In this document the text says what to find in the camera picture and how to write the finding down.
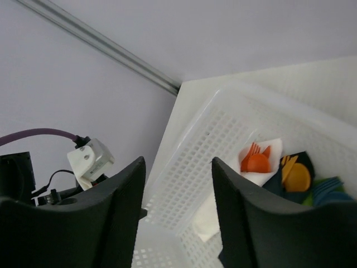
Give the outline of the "white paper napkin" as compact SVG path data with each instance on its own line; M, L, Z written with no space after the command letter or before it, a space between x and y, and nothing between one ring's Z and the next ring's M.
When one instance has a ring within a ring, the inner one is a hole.
M282 151L280 138L254 142L228 161L228 165L252 183L263 186L278 171ZM192 227L203 242L207 242L220 231L214 193L207 197L196 212Z

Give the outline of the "orange plastic fork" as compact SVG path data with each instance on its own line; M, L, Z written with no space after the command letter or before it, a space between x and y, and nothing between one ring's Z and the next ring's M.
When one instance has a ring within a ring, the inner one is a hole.
M260 146L257 143L253 142L245 158L241 161L241 171L246 171L248 169L248 162L250 157L258 153L260 153Z

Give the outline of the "orange plastic spoon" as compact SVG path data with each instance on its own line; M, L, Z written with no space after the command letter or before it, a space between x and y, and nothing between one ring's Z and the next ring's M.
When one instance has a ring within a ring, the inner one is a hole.
M269 159L263 154L255 154L250 157L248 162L248 169L241 171L244 173L270 173L271 165Z

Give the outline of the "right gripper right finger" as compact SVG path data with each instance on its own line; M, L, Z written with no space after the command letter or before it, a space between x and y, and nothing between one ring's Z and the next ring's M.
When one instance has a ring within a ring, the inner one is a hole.
M300 205L211 164L224 267L356 266L355 202Z

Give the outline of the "orange plastic knife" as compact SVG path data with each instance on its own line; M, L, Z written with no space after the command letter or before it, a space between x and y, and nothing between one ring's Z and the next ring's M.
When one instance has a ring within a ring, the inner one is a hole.
M271 154L271 146L266 147L266 149L262 152L262 154L266 157L269 158Z

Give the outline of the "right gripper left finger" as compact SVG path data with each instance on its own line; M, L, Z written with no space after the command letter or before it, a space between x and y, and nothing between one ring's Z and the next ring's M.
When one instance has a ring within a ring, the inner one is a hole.
M1 266L130 267L145 179L139 157L57 205L1 198Z

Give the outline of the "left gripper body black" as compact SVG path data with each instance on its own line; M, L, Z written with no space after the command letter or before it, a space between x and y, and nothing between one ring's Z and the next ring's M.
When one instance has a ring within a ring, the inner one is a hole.
M67 205L76 202L75 196L83 192L78 185L68 190L49 189L53 177L40 189L36 189L32 161L29 152L1 156L1 206L6 203L20 203L32 207L41 205Z

